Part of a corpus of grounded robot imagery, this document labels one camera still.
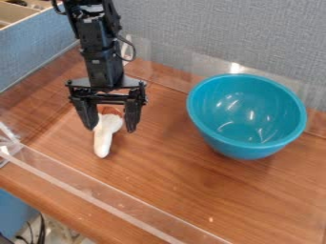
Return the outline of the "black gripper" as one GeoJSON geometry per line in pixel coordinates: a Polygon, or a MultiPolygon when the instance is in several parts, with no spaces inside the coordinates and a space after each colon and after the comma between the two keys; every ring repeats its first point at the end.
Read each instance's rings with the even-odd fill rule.
{"type": "Polygon", "coordinates": [[[97,124],[97,104],[116,104],[124,105],[125,129],[134,132],[141,106],[148,102],[145,82],[125,75],[121,53],[116,48],[81,49],[80,54],[88,76],[69,79],[65,86],[84,127],[90,131],[97,124]]]}

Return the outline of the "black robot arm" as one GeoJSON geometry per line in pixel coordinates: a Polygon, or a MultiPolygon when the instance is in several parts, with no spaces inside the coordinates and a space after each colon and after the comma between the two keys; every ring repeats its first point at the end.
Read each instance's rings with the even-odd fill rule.
{"type": "Polygon", "coordinates": [[[66,81],[68,99],[74,107],[84,127],[90,131],[98,123],[97,105],[122,105],[122,119],[128,132],[136,131],[140,122],[141,108],[148,102],[147,83],[125,75],[122,61],[132,62],[136,50],[129,59],[121,56],[120,42],[133,44],[120,36],[121,16],[117,14],[112,0],[49,0],[57,14],[68,22],[80,41],[80,54],[84,58],[85,78],[66,81]]]}

